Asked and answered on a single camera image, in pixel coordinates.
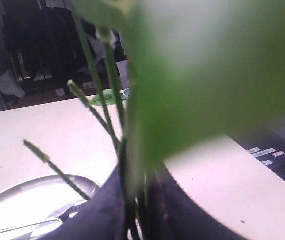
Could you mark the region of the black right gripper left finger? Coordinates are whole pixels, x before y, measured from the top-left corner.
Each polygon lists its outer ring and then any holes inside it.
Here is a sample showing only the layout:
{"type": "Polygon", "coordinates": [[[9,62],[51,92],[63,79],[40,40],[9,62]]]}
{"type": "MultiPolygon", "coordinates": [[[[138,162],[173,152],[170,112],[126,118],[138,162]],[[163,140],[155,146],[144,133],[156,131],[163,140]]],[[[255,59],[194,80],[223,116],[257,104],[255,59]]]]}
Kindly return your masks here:
{"type": "Polygon", "coordinates": [[[118,149],[119,162],[108,180],[78,214],[43,240],[127,240],[129,195],[127,140],[118,149]]]}

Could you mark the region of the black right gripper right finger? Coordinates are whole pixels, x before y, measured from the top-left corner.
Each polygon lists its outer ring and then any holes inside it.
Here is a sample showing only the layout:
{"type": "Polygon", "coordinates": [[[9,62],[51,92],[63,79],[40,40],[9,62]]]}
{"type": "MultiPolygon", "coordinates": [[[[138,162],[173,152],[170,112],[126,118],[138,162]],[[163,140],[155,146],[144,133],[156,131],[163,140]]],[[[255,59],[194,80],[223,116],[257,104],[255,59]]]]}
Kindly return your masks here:
{"type": "Polygon", "coordinates": [[[198,206],[162,164],[147,187],[150,240],[243,240],[198,206]]]}

